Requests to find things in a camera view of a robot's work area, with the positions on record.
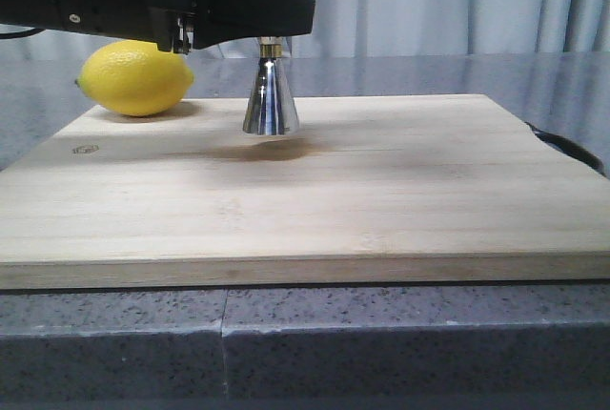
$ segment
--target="curtain fold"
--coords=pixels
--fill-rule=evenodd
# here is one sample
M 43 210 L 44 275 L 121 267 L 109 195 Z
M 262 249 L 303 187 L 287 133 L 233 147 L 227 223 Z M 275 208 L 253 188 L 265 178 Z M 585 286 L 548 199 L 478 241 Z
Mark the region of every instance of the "curtain fold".
M 313 32 L 289 40 L 287 55 L 610 51 L 610 0 L 316 1 Z M 0 60 L 84 59 L 110 41 L 45 31 L 28 39 L 0 42 Z M 257 53 L 256 41 L 246 39 L 192 55 L 256 57 Z

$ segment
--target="black cable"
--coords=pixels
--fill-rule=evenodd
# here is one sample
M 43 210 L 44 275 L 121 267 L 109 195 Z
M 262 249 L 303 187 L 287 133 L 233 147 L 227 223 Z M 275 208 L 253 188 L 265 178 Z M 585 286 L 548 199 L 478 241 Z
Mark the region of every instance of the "black cable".
M 44 31 L 44 29 L 28 29 L 26 31 L 11 31 L 9 33 L 0 33 L 0 40 L 13 40 L 15 38 L 25 38 L 27 36 L 36 35 Z

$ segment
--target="lemon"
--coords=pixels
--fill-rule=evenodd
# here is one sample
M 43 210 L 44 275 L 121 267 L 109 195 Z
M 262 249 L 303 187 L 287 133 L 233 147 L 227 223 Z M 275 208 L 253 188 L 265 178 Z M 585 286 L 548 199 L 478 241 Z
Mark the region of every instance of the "lemon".
M 109 110 L 147 116 L 177 104 L 193 80 L 182 56 L 159 51 L 154 43 L 125 40 L 94 52 L 76 84 Z

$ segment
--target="wood grain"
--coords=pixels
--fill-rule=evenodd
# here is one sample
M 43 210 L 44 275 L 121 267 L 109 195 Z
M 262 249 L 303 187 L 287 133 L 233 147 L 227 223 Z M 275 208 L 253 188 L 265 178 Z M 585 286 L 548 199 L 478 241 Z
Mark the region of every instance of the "wood grain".
M 0 173 L 0 288 L 610 277 L 610 182 L 482 95 L 93 108 Z

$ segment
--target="gray countertop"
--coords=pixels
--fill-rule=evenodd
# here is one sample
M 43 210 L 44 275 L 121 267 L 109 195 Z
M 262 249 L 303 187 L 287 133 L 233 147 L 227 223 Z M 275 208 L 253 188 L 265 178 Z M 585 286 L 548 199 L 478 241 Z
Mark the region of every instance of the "gray countertop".
M 254 59 L 194 54 L 189 63 L 197 76 L 189 97 L 250 91 Z M 289 59 L 286 67 L 295 96 L 485 93 L 610 167 L 610 53 Z M 0 169 L 92 105 L 73 85 L 79 68 L 3 65 Z M 539 392 L 610 405 L 608 282 L 0 294 L 0 404 L 14 408 Z

